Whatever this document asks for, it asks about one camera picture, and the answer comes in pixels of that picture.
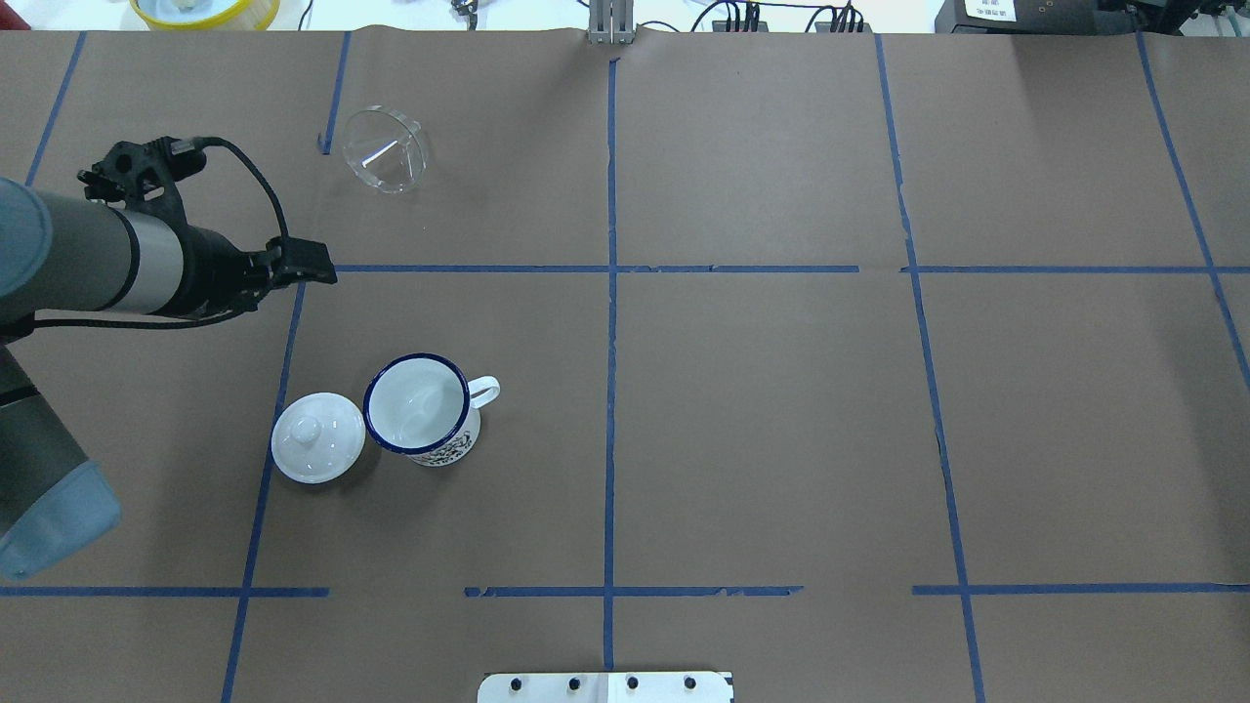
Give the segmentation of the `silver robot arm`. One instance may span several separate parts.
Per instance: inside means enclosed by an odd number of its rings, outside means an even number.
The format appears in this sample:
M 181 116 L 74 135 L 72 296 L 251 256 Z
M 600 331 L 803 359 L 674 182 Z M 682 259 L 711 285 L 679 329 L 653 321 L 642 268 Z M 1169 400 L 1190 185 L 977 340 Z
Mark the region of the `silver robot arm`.
M 332 284 L 329 249 L 274 236 L 238 250 L 185 214 L 118 209 L 2 180 L 2 343 L 45 326 L 185 329 L 254 310 L 295 283 Z M 22 580 L 111 530 L 121 507 L 12 352 L 2 352 L 2 577 Z

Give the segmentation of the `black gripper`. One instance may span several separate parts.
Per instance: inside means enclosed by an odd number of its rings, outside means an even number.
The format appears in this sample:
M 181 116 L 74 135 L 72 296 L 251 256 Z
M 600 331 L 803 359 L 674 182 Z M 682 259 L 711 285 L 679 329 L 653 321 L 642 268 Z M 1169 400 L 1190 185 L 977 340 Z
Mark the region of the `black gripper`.
M 269 291 L 299 283 L 338 281 L 329 246 L 274 236 L 260 251 L 242 251 L 210 228 L 185 226 L 180 315 L 204 319 L 254 311 Z

